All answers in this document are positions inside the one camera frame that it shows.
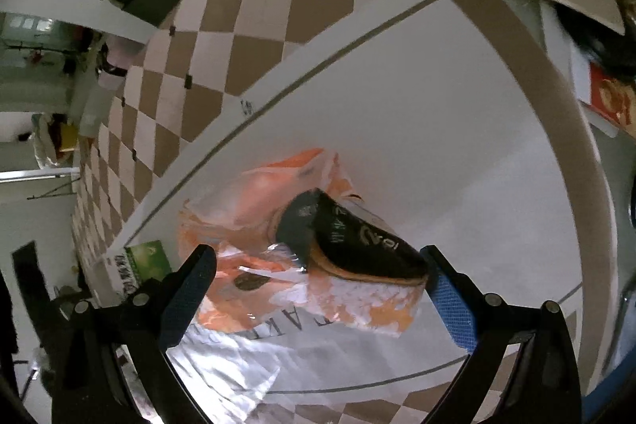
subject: snack bag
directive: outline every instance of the snack bag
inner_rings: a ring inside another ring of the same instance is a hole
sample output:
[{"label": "snack bag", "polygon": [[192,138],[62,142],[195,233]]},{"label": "snack bag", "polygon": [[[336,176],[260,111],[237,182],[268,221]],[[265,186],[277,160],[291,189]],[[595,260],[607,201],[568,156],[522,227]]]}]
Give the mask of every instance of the snack bag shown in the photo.
[{"label": "snack bag", "polygon": [[200,243],[217,252],[217,274],[197,319],[215,331],[252,329],[293,304],[399,334],[424,290],[424,259],[366,211],[338,154],[323,149],[185,202],[179,254]]}]

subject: blue textured pad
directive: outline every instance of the blue textured pad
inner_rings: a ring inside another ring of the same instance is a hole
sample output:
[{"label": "blue textured pad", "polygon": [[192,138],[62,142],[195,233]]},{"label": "blue textured pad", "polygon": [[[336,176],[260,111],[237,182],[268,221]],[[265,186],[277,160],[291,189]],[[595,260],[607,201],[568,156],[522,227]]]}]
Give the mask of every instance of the blue textured pad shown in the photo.
[{"label": "blue textured pad", "polygon": [[427,291],[455,344],[472,354],[477,347],[477,326],[473,312],[442,272],[437,286]]}]

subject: screw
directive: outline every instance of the screw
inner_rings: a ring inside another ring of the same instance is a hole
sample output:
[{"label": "screw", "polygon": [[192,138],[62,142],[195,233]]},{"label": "screw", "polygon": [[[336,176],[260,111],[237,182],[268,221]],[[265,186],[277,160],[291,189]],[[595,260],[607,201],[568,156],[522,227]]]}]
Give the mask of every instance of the screw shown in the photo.
[{"label": "screw", "polygon": [[496,293],[486,293],[483,298],[489,306],[496,308],[501,305],[503,300]]},{"label": "screw", "polygon": [[75,304],[75,312],[76,313],[86,313],[88,310],[88,302],[86,300],[81,300],[77,304]]},{"label": "screw", "polygon": [[132,299],[132,303],[137,307],[145,306],[150,300],[150,297],[146,293],[140,293],[139,295],[135,295],[135,298]]},{"label": "screw", "polygon": [[548,300],[548,302],[546,302],[546,309],[550,313],[558,313],[561,310],[561,308],[559,308],[558,304],[556,302],[554,302],[553,300]]}]

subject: brown and white checkered pattern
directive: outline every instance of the brown and white checkered pattern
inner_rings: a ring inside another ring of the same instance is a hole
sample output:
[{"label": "brown and white checkered pattern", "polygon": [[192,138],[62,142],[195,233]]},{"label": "brown and white checkered pattern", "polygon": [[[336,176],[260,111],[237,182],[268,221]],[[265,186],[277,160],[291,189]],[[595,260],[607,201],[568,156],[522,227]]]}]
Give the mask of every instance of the brown and white checkered pattern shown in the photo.
[{"label": "brown and white checkered pattern", "polygon": [[154,181],[228,101],[369,1],[182,0],[129,69],[85,151],[78,251],[90,260],[103,254]]},{"label": "brown and white checkered pattern", "polygon": [[[576,313],[565,321],[570,337],[576,334]],[[481,422],[494,412],[513,371],[516,353],[504,357],[491,384],[475,422]],[[390,401],[361,403],[297,404],[293,410],[280,404],[259,404],[246,424],[420,424],[433,410],[450,383],[425,390],[412,391],[403,398]]]}]

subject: orange plastic packaging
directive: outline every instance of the orange plastic packaging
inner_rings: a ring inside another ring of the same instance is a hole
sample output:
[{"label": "orange plastic packaging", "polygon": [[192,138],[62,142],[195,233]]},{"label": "orange plastic packaging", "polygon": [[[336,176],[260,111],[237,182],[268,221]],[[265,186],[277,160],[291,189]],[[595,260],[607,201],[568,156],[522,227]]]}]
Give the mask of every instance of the orange plastic packaging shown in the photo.
[{"label": "orange plastic packaging", "polygon": [[324,149],[245,171],[224,189],[185,202],[179,255],[186,259],[200,243],[217,253],[217,274],[196,317],[200,324],[215,331],[246,331],[292,304],[331,321],[389,334],[411,324],[423,286],[344,280],[315,264],[301,271],[293,254],[275,242],[284,208],[314,188],[338,202],[360,203],[338,154]]}]

